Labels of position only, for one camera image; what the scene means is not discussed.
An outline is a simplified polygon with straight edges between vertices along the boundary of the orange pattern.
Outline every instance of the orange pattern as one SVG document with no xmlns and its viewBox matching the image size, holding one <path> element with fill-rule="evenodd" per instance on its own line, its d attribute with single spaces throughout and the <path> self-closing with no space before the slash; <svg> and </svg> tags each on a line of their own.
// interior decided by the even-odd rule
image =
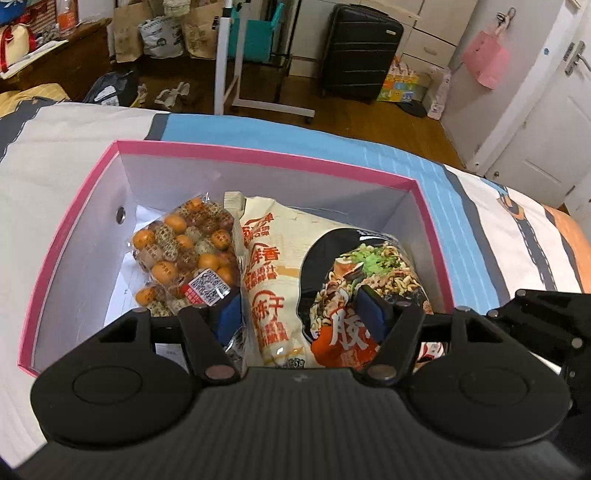
<svg viewBox="0 0 591 480">
<path fill-rule="evenodd" d="M 591 293 L 591 245 L 585 238 L 581 227 L 567 214 L 544 206 L 556 223 L 556 228 L 573 249 L 574 258 L 577 262 L 579 276 L 585 293 Z"/>
</svg>

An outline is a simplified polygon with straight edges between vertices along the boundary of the bed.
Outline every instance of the bed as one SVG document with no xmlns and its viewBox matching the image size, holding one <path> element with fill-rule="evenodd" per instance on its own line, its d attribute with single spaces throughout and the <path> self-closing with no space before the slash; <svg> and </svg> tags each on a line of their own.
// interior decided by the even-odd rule
<svg viewBox="0 0 591 480">
<path fill-rule="evenodd" d="M 591 291 L 591 247 L 566 214 L 396 148 L 234 116 L 21 102 L 0 118 L 0 455 L 12 465 L 44 441 L 28 399 L 33 378 L 16 362 L 30 294 L 64 212 L 115 140 L 255 148 L 416 179 L 456 306 L 485 314 L 519 288 Z"/>
</svg>

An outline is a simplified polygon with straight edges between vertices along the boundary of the blue stripe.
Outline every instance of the blue stripe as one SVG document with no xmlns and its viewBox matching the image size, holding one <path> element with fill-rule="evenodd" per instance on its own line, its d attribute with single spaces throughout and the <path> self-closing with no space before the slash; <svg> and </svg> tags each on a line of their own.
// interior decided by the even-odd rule
<svg viewBox="0 0 591 480">
<path fill-rule="evenodd" d="M 479 313 L 499 306 L 462 199 L 439 164 L 387 145 L 235 116 L 171 114 L 162 140 L 307 155 L 417 179 L 439 235 L 454 303 Z"/>
</svg>

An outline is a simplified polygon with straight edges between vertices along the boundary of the instant noodle package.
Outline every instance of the instant noodle package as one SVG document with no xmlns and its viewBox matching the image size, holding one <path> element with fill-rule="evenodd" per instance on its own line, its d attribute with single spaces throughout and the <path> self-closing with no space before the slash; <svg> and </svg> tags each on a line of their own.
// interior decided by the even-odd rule
<svg viewBox="0 0 591 480">
<path fill-rule="evenodd" d="M 262 365 L 359 369 L 371 361 L 379 345 L 353 308 L 362 285 L 432 313 L 393 236 L 260 197 L 246 199 L 241 225 L 248 248 L 243 289 Z M 424 344 L 420 358 L 442 354 L 443 345 Z"/>
</svg>

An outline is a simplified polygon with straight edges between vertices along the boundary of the snack bag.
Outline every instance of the snack bag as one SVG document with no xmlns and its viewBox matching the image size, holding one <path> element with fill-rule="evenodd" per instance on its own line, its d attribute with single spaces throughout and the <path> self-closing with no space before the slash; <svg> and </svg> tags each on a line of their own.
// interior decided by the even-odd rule
<svg viewBox="0 0 591 480">
<path fill-rule="evenodd" d="M 352 307 L 361 285 L 431 313 L 416 272 L 390 235 L 260 197 L 246 200 L 241 225 L 248 247 L 243 287 L 261 365 L 359 369 L 371 361 L 379 346 Z M 443 354 L 439 344 L 426 347 L 422 356 Z"/>
<path fill-rule="evenodd" d="M 136 301 L 153 316 L 167 316 L 228 295 L 240 277 L 233 226 L 221 205 L 195 197 L 136 232 L 134 258 L 151 276 Z"/>
</svg>

